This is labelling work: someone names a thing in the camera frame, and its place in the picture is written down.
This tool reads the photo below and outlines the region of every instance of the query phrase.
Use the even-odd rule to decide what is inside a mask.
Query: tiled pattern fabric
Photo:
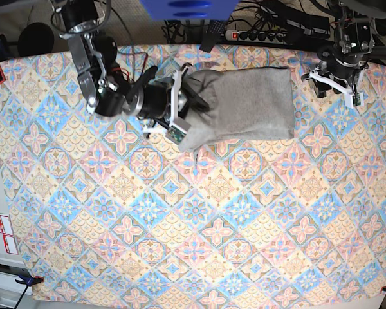
[[[229,140],[198,160],[135,119],[85,111],[69,53],[2,64],[0,165],[34,298],[117,308],[297,308],[386,285],[386,67],[365,104],[318,100],[299,51],[139,46],[159,75],[289,66],[297,137]],[[129,71],[132,59],[119,56]],[[138,72],[143,59],[136,59]]]

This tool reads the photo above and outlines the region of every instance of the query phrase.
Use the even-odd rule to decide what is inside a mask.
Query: gray cloth bag
[[[203,70],[186,76],[187,83],[210,111],[189,109],[191,125],[180,151],[197,151],[202,145],[239,138],[286,140],[294,137],[295,112],[290,69]]]

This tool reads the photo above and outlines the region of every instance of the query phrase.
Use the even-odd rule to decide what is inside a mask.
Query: power strip
[[[278,33],[275,37],[275,34],[272,32],[265,31],[238,31],[238,30],[226,30],[225,39],[227,41],[234,42],[268,42],[272,44],[282,44],[284,42],[285,35],[283,33]]]

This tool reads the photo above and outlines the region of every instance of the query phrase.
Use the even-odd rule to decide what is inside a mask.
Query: table
[[[128,52],[129,47],[121,48]],[[386,285],[386,67],[365,105],[316,99],[310,53],[137,46],[159,76],[289,66],[294,140],[180,153],[135,119],[88,115],[69,53],[2,63],[0,165],[34,298],[117,308],[296,308]],[[118,56],[129,71],[132,58]],[[143,59],[136,59],[138,72]]]

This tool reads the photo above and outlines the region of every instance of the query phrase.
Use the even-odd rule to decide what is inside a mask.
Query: floor
[[[285,4],[300,9],[299,1],[283,0]],[[317,10],[309,0],[301,0],[303,8],[309,14],[323,15]],[[162,21],[152,21],[139,0],[112,0],[112,7],[122,16],[128,25],[136,44],[159,44],[165,43],[161,26]],[[16,41],[21,31],[26,27],[29,13],[32,7],[26,5],[20,10],[0,15],[0,33],[4,33],[9,41]],[[42,22],[50,24],[50,15],[52,13],[49,1],[38,0],[30,15],[30,23]],[[236,17],[244,17],[250,22],[253,19],[252,11],[242,10],[235,13]],[[124,32],[119,20],[112,15],[107,33],[115,38],[119,45],[130,43],[128,35]],[[381,38],[386,44],[386,37]],[[56,38],[54,52],[67,50],[67,44],[64,40]]]

